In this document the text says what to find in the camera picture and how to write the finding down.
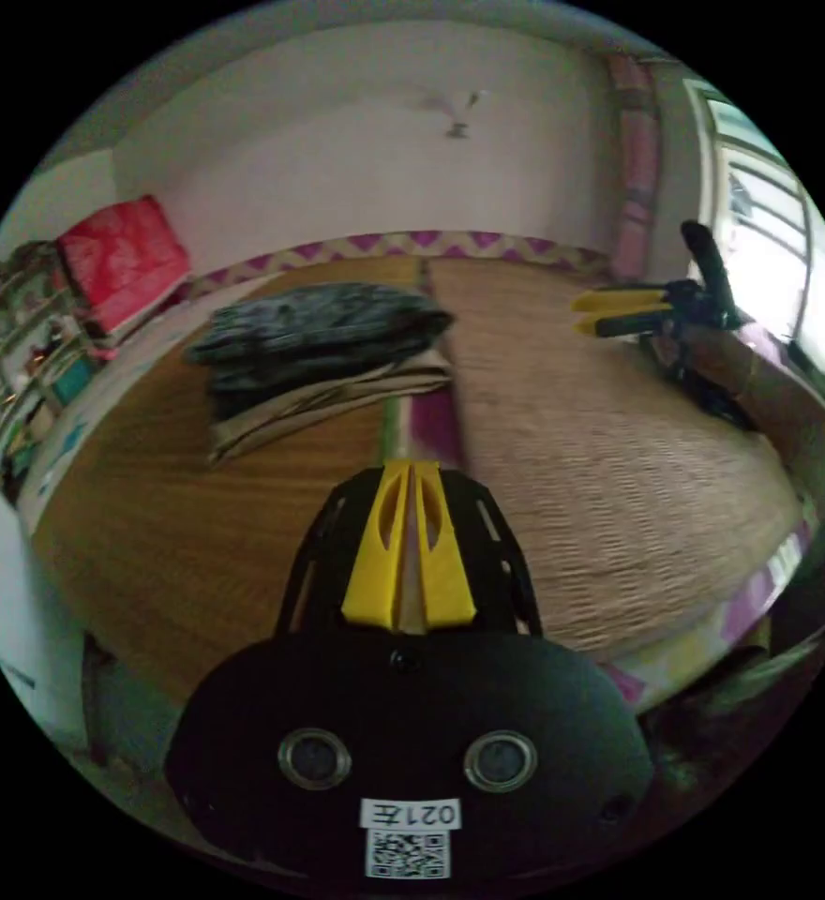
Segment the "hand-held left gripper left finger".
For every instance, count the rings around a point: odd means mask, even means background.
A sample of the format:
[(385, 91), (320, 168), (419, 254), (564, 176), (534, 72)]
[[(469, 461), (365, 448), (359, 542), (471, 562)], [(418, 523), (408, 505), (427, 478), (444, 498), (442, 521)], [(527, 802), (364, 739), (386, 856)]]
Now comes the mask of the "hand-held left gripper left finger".
[(353, 626), (396, 628), (411, 464), (389, 460), (378, 476), (341, 605)]

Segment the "person's right hand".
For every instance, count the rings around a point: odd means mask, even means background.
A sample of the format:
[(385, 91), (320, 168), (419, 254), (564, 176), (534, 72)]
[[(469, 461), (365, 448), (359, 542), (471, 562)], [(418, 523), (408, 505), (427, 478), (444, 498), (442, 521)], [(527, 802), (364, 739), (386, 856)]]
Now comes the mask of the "person's right hand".
[(731, 331), (689, 325), (651, 338), (659, 362), (690, 369), (740, 404), (747, 402), (760, 370), (760, 356)]

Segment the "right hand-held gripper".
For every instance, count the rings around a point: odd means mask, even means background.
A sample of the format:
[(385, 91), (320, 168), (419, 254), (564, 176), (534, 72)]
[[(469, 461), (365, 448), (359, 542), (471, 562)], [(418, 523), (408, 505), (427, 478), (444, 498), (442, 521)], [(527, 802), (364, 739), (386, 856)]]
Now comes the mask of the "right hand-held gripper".
[(662, 284), (625, 282), (604, 286), (583, 292), (570, 308), (573, 312), (600, 312), (576, 322), (579, 333), (601, 339), (634, 338), (640, 349), (655, 359), (664, 378), (677, 385), (702, 411), (739, 430), (758, 428), (722, 388), (685, 367), (665, 366), (651, 347), (652, 337), (670, 329), (680, 333), (689, 325), (737, 330), (741, 321), (731, 300), (722, 299), (691, 278), (683, 278)]

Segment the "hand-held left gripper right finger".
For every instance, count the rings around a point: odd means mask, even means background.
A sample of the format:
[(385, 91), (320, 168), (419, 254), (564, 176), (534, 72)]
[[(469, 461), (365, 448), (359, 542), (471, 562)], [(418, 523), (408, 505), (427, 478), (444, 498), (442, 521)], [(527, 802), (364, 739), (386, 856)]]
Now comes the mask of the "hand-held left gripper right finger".
[(467, 627), (474, 601), (436, 462), (412, 465), (422, 607), (427, 627)]

